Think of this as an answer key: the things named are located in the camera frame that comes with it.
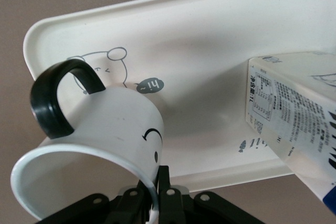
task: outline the small printed logo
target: small printed logo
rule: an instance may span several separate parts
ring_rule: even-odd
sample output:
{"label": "small printed logo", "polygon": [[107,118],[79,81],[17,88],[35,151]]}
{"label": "small printed logo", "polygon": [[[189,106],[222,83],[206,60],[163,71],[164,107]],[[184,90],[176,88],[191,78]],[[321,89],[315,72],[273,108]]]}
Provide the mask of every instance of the small printed logo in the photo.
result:
{"label": "small printed logo", "polygon": [[265,56],[265,57],[263,57],[263,60],[269,61],[269,62],[272,62],[272,63],[280,63],[280,62],[282,62],[279,58],[274,57],[274,56]]}
{"label": "small printed logo", "polygon": [[259,147],[266,147],[268,146],[267,143],[262,140],[261,138],[257,138],[257,139],[252,139],[251,141],[249,141],[249,143],[247,143],[246,140],[242,141],[242,143],[240,144],[239,147],[239,152],[243,153],[245,151],[245,149],[250,149],[250,148],[255,148],[258,149]]}
{"label": "small printed logo", "polygon": [[[329,112],[330,116],[332,117],[332,119],[333,119],[334,121],[336,121],[336,115],[335,115],[334,113],[330,112],[330,111],[328,111],[328,112]],[[335,122],[330,121],[329,123],[330,123],[331,127],[333,127],[334,129],[336,129],[336,123],[335,123]],[[330,155],[331,155],[334,159],[336,159],[336,154],[335,154],[335,153],[330,153]],[[336,169],[336,161],[335,161],[335,160],[333,160],[333,159],[330,158],[330,159],[329,159],[329,164],[330,164],[334,169]]]}
{"label": "small printed logo", "polygon": [[156,93],[164,87],[163,81],[158,78],[148,78],[135,84],[138,85],[136,90],[141,94]]}

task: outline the smiley face drawing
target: smiley face drawing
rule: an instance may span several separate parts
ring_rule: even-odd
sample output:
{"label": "smiley face drawing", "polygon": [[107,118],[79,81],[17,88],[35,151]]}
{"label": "smiley face drawing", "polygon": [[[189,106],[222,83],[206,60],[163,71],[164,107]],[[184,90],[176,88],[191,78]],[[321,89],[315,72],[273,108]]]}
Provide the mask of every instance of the smiley face drawing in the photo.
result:
{"label": "smiley face drawing", "polygon": [[[103,62],[103,64],[99,64],[97,67],[93,67],[94,70],[98,73],[104,73],[105,76],[114,74],[115,70],[118,71],[118,74],[113,75],[113,80],[116,83],[122,83],[125,88],[126,86],[126,80],[127,80],[127,67],[124,62],[125,57],[127,56],[127,50],[124,47],[114,47],[111,50],[108,51],[97,51],[97,52],[90,52],[85,55],[81,56],[72,56],[67,58],[69,59],[80,59],[83,61],[93,61],[99,59],[100,62]],[[103,74],[99,74],[99,77],[101,79],[104,78]],[[87,94],[87,91],[85,88],[82,86],[82,84],[75,78],[76,84],[79,86],[79,88],[83,91],[84,94]]]}
{"label": "smiley face drawing", "polygon": [[[142,138],[143,138],[145,141],[147,141],[147,136],[148,136],[148,134],[151,133],[151,132],[156,132],[156,133],[158,134],[158,136],[160,137],[160,139],[161,139],[161,143],[162,143],[162,135],[161,135],[161,133],[160,133],[157,129],[154,129],[154,128],[148,129],[148,130],[145,132],[145,134],[142,136]],[[159,155],[158,155],[157,152],[155,152],[155,153],[154,153],[154,160],[155,160],[156,163],[158,162],[158,158],[159,158]]]}

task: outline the tray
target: tray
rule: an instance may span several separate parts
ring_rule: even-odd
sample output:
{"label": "tray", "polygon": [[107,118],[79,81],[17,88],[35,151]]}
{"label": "tray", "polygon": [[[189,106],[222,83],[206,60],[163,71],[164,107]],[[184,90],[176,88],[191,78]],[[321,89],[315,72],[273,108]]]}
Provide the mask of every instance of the tray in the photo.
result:
{"label": "tray", "polygon": [[[107,86],[138,90],[165,122],[161,164],[191,191],[291,174],[245,122],[247,62],[295,51],[336,52],[336,0],[137,0],[47,18],[24,57],[35,79],[69,58]],[[69,113],[86,95],[65,76]]]}

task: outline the mug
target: mug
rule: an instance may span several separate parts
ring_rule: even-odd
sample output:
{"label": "mug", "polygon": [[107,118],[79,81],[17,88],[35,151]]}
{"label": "mug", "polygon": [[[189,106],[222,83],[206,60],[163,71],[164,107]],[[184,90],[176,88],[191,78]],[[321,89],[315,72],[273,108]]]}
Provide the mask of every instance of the mug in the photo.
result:
{"label": "mug", "polygon": [[[67,119],[57,88],[69,72],[89,95]],[[93,193],[112,199],[140,180],[152,197],[150,222],[156,219],[163,120],[149,99],[127,88],[105,88],[87,63],[72,59],[36,79],[30,103],[47,137],[11,174],[14,195],[30,214],[43,219]]]}

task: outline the carton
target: carton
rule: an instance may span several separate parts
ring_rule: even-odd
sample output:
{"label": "carton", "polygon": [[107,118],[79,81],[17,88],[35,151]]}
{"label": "carton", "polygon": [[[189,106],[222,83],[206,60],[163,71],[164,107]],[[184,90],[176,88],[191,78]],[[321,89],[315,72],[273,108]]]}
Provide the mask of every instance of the carton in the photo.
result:
{"label": "carton", "polygon": [[336,214],[336,55],[251,59],[246,121]]}

